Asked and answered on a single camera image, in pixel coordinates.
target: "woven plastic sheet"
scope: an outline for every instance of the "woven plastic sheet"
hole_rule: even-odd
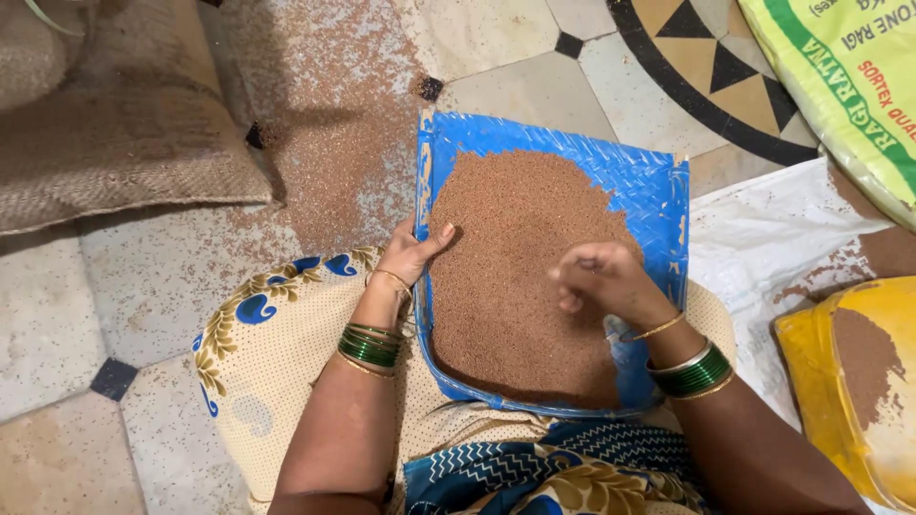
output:
[[[454,168],[458,152],[474,152],[483,157],[489,152],[505,150],[557,154],[575,162],[592,180],[593,186],[600,186],[605,192],[613,190],[608,209],[626,211],[627,230],[642,247],[646,271],[674,303],[683,307],[687,278],[688,170],[686,162],[675,164],[673,154],[526,126],[501,118],[424,111],[420,115],[417,145],[415,234],[420,241],[429,236],[432,205]],[[414,287],[420,348],[442,393],[452,399],[483,400],[494,408],[564,418],[638,415],[661,400],[645,370],[649,351],[643,342],[611,345],[618,370],[619,410],[581,410],[569,405],[515,402],[471,388],[445,375],[432,358],[433,293],[430,275],[424,271]]]

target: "cream polka dot fabric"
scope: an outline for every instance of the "cream polka dot fabric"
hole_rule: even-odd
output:
[[[294,261],[237,288],[194,342],[204,400],[229,454],[242,470],[255,513],[266,514],[289,440],[311,393],[311,383],[337,347],[340,333],[373,269],[381,247],[360,247],[326,262]],[[735,338],[725,307],[708,290],[688,285],[687,319],[734,362]],[[439,391],[416,338],[395,376],[398,452],[388,513],[401,513],[402,465],[416,457],[471,442],[536,442],[556,419],[499,411],[481,402],[455,402]],[[671,426],[673,415],[645,421]],[[683,513],[664,505],[649,513]]]

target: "tiled floor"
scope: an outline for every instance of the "tiled floor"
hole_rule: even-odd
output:
[[[782,168],[699,120],[640,61],[655,49],[671,60],[662,68],[683,70],[678,87],[714,105],[721,46],[756,74],[741,87],[767,94],[771,71],[734,1],[651,1],[659,16],[639,27],[605,0],[201,4],[226,103],[240,130],[257,121],[272,138],[287,207],[147,209],[0,240],[0,513],[246,512],[191,342],[242,279],[382,243],[410,211],[416,76],[444,82],[441,110],[686,155],[694,196]],[[678,9],[684,23],[671,22]],[[651,49],[634,50],[639,30]],[[709,59],[683,67],[691,54]],[[797,113],[781,125],[777,107],[718,103],[768,137],[816,146]]]

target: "woman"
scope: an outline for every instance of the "woman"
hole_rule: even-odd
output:
[[[319,275],[320,260],[299,260],[274,270],[273,277],[257,276],[243,285],[195,342],[202,385],[218,390],[226,399],[224,411],[226,405],[231,410],[217,423],[252,489],[256,511],[381,513],[392,491],[389,472],[393,464],[404,464],[398,466],[389,513],[870,513],[830,461],[733,373],[671,401],[681,437],[633,422],[561,422],[449,402],[434,391],[419,355],[406,359],[406,372],[403,366],[374,364],[377,356],[360,360],[340,337],[344,310],[351,310],[344,335],[357,334],[350,341],[400,345],[401,352],[411,352],[396,332],[407,288],[454,236],[447,225],[420,243],[411,227],[411,220],[398,224],[377,264],[368,247],[324,263],[348,278],[359,275],[357,264],[373,269],[365,289],[352,279],[329,286],[334,276]],[[560,309],[575,312],[585,301],[597,302],[649,334],[645,340],[655,370],[677,369],[698,354],[718,352],[614,242],[573,247],[549,274]],[[300,284],[325,288],[310,294],[310,311],[289,308],[300,301],[294,292]],[[278,305],[265,307],[268,291]],[[355,299],[354,293],[358,301],[352,308],[347,299]],[[234,323],[233,310],[240,323]],[[282,312],[290,312],[286,322]],[[275,325],[267,325],[270,318]],[[226,342],[230,334],[233,340]],[[290,338],[298,346],[290,345]],[[343,343],[334,345],[338,352],[330,348],[311,395],[299,395],[295,381],[277,386],[286,376],[273,372],[276,364],[314,367],[309,356],[317,351],[310,342],[319,340],[322,359],[328,341]],[[309,348],[297,350],[302,346]],[[249,348],[259,350],[243,360]],[[214,362],[217,356],[222,357]],[[208,372],[214,369],[204,366],[208,360],[222,364],[221,376]],[[213,384],[218,376],[225,385]],[[218,400],[208,399],[213,416]],[[282,413],[296,412],[302,403],[293,430]],[[286,433],[279,427],[284,423]],[[289,446],[282,448],[283,442]],[[264,492],[272,477],[270,499]]]

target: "jute sack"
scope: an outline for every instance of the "jute sack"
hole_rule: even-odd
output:
[[[154,203],[271,200],[196,9],[102,0],[62,84],[0,113],[0,235]]]

